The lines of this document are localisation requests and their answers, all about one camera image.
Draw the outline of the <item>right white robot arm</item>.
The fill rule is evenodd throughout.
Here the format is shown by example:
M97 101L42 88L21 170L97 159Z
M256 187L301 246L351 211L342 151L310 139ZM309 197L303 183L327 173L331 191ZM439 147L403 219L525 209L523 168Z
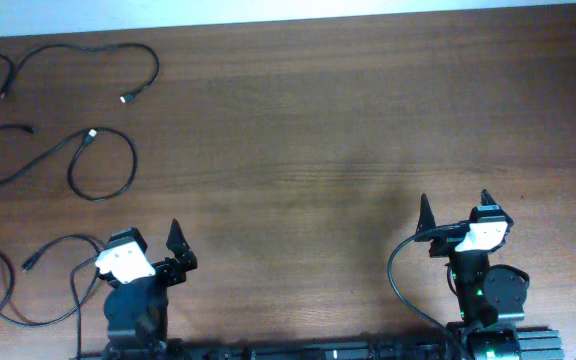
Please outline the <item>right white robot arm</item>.
M474 359L520 359L516 324L530 278L515 267L492 265L489 256L504 244L512 218L487 190L466 220L439 226L428 197L420 199L415 233L430 243L429 256L447 258L462 322L452 326L459 348Z

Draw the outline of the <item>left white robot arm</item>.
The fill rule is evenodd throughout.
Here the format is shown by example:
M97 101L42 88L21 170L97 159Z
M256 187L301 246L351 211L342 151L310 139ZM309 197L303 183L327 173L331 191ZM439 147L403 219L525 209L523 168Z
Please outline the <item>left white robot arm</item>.
M95 260L99 278L112 291L104 302L109 343L103 359L183 359L180 339L168 337L168 289L184 283L197 257L173 220L166 240L170 257L151 263L147 243L131 227L112 235Z

